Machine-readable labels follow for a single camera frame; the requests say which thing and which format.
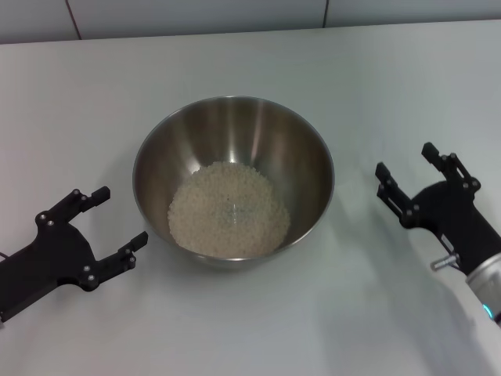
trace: white wall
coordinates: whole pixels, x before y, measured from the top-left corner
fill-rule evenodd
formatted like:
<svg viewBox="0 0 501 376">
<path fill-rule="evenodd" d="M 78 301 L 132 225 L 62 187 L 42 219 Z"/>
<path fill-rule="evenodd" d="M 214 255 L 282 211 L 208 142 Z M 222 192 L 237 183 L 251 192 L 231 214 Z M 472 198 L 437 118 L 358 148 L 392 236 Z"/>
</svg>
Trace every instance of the white wall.
<svg viewBox="0 0 501 376">
<path fill-rule="evenodd" d="M 322 27 L 325 0 L 70 0 L 83 39 Z"/>
<path fill-rule="evenodd" d="M 327 26 L 501 18 L 501 0 L 330 0 Z"/>
<path fill-rule="evenodd" d="M 0 0 L 0 44 L 77 39 L 64 0 Z"/>
</svg>

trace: blue light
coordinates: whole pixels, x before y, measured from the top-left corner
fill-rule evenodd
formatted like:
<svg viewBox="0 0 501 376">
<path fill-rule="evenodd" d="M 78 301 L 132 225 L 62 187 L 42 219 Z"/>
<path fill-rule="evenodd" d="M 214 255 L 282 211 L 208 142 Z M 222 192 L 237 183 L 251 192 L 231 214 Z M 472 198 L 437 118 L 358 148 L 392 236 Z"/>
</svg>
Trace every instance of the blue light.
<svg viewBox="0 0 501 376">
<path fill-rule="evenodd" d="M 491 318 L 491 320 L 494 320 L 494 315 L 492 314 L 492 311 L 489 307 L 484 305 L 485 312 L 488 313 L 488 316 Z"/>
</svg>

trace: robotic arm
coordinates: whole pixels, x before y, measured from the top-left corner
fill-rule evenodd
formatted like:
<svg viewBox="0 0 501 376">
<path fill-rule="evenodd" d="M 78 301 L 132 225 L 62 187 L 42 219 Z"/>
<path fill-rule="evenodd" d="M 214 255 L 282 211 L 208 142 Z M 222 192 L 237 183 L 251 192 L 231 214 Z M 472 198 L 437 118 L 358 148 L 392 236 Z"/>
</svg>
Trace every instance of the robotic arm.
<svg viewBox="0 0 501 376">
<path fill-rule="evenodd" d="M 83 235 L 69 221 L 79 213 L 110 198 L 108 187 L 90 197 L 74 190 L 48 211 L 35 218 L 38 235 L 27 247 L 0 262 L 0 321 L 6 322 L 41 297 L 63 284 L 84 291 L 135 268 L 135 256 L 148 242 L 141 233 L 117 253 L 103 260 L 94 258 Z"/>
<path fill-rule="evenodd" d="M 399 188 L 386 166 L 376 168 L 380 180 L 377 196 L 398 216 L 406 229 L 431 231 L 449 256 L 431 263 L 434 271 L 454 267 L 484 308 L 501 325 L 501 237 L 474 206 L 481 184 L 454 154 L 440 155 L 426 143 L 422 155 L 445 177 L 445 181 L 424 188 L 409 198 Z"/>
</svg>

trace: uncooked rice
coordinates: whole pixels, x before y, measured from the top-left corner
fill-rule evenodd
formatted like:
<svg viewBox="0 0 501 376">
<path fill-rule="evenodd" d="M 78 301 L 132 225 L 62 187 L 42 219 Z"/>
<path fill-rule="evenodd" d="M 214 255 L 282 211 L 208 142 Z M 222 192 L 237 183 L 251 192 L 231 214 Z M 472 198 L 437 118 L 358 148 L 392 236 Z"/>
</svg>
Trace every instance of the uncooked rice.
<svg viewBox="0 0 501 376">
<path fill-rule="evenodd" d="M 290 224 L 272 184 L 254 168 L 229 162 L 190 176 L 175 193 L 168 220 L 180 246 L 221 258 L 268 254 Z"/>
</svg>

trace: bowl rim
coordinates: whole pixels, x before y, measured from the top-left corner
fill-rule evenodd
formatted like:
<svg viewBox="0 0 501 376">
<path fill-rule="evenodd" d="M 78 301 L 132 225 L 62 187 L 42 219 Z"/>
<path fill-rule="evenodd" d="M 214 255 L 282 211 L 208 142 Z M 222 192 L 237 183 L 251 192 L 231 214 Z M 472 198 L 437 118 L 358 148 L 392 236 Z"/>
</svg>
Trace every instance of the bowl rim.
<svg viewBox="0 0 501 376">
<path fill-rule="evenodd" d="M 145 147 L 145 145 L 148 143 L 148 141 L 150 140 L 150 138 L 153 136 L 153 134 L 155 133 L 155 131 L 160 127 L 162 126 L 169 118 L 172 118 L 173 116 L 175 116 L 176 114 L 180 113 L 181 111 L 185 110 L 186 108 L 188 107 L 191 107 L 191 106 L 194 106 L 198 103 L 203 103 L 203 102 L 209 102 L 209 101 L 212 101 L 212 100 L 215 100 L 215 99 L 231 99 L 231 98 L 237 98 L 237 99 L 253 99 L 253 100 L 258 100 L 258 101 L 263 101 L 263 102 L 266 102 L 266 103 L 270 103 L 272 105 L 275 105 L 275 106 L 278 106 L 278 107 L 281 107 L 282 109 L 284 109 L 286 112 L 289 112 L 291 113 L 292 115 L 295 115 L 297 116 L 298 118 L 300 118 L 315 134 L 316 136 L 319 138 L 320 140 L 320 143 L 322 144 L 323 146 L 323 149 L 324 151 L 326 152 L 327 154 L 327 157 L 329 158 L 329 166 L 330 166 L 330 171 L 331 171 L 331 175 L 332 175 L 332 181 L 331 181 L 331 186 L 330 186 L 330 194 L 329 194 L 329 200 L 327 200 L 326 202 L 326 205 L 325 205 L 325 208 L 323 209 L 322 211 L 322 214 L 317 218 L 317 220 L 315 221 L 315 223 L 313 223 L 313 225 L 309 228 L 308 231 L 306 231 L 303 235 L 301 235 L 298 239 L 296 239 L 295 241 L 293 241 L 292 243 L 288 244 L 288 245 L 285 245 L 283 247 L 279 247 L 277 248 L 276 250 L 266 254 L 266 255 L 259 255 L 259 256 L 254 256 L 254 257 L 242 257 L 242 258 L 224 258 L 224 257 L 215 257 L 215 256 L 210 256 L 210 255 L 204 255 L 202 253 L 198 253 L 198 252 L 195 252 L 195 251 L 190 251 L 189 249 L 187 248 L 184 248 L 182 246 L 180 246 L 179 244 L 175 243 L 175 242 L 172 242 L 168 239 L 165 239 L 164 237 L 162 237 L 158 231 L 155 229 L 155 227 L 150 223 L 150 221 L 148 220 L 147 216 L 145 215 L 145 213 L 143 212 L 142 208 L 141 208 L 141 205 L 139 203 L 139 200 L 138 200 L 138 196 L 137 196 L 137 193 L 135 191 L 135 173 L 136 173 L 136 169 L 137 169 L 137 164 L 138 164 L 138 159 L 139 159 L 139 155 L 142 153 L 142 150 L 143 148 Z M 141 213 L 141 216 L 142 218 L 146 221 L 146 224 L 148 225 L 148 227 L 162 240 L 162 241 L 165 241 L 167 242 L 168 244 L 170 244 L 171 246 L 175 247 L 175 248 L 179 248 L 181 249 L 182 251 L 186 251 L 188 252 L 189 254 L 191 254 L 192 256 L 196 257 L 196 258 L 199 258 L 199 259 L 206 259 L 206 260 L 210 260 L 210 261 L 214 261 L 214 262 L 226 262 L 226 263 L 234 263 L 234 264 L 237 264 L 237 263 L 243 263 L 243 262 L 249 262 L 249 261 L 258 261 L 258 260 L 263 260 L 263 259 L 267 259 L 267 258 L 270 258 L 272 256 L 275 256 L 279 253 L 282 253 L 284 252 L 286 249 L 289 249 L 291 248 L 292 246 L 296 245 L 297 243 L 299 243 L 301 240 L 303 240 L 308 234 L 310 234 L 313 229 L 315 229 L 319 222 L 322 220 L 322 218 L 324 217 L 324 215 L 326 214 L 327 212 L 327 209 L 329 208 L 330 206 L 330 202 L 332 201 L 332 196 L 333 196 L 333 193 L 334 193 L 334 183 L 335 183 L 335 175 L 334 175 L 334 164 L 333 164 L 333 160 L 332 160 L 332 155 L 330 154 L 330 150 L 329 150 L 329 147 L 327 146 L 326 142 L 324 141 L 323 137 L 320 135 L 320 133 L 315 129 L 315 127 L 313 125 L 310 124 L 309 121 L 307 121 L 304 117 L 302 117 L 300 114 L 298 114 L 297 112 L 295 111 L 292 111 L 290 108 L 288 107 L 285 107 L 284 105 L 280 104 L 280 103 L 277 103 L 277 102 L 273 102 L 271 100 L 268 100 L 268 99 L 262 99 L 262 98 L 258 98 L 258 97 L 255 97 L 255 96 L 213 96 L 213 97 L 210 97 L 210 98 L 205 98 L 205 99 L 200 99 L 200 100 L 197 100 L 195 102 L 191 102 L 189 104 L 186 104 L 185 106 L 177 109 L 176 111 L 170 113 L 169 115 L 167 115 L 166 117 L 164 117 L 164 119 L 162 119 L 151 131 L 150 133 L 148 133 L 148 136 L 144 139 L 144 141 L 142 141 L 142 144 L 141 144 L 141 147 L 138 149 L 138 153 L 136 154 L 135 156 L 135 160 L 134 160 L 134 168 L 132 169 L 132 191 L 134 193 L 134 200 L 135 200 L 135 204 L 136 206 L 138 207 L 139 209 L 139 212 Z"/>
</svg>

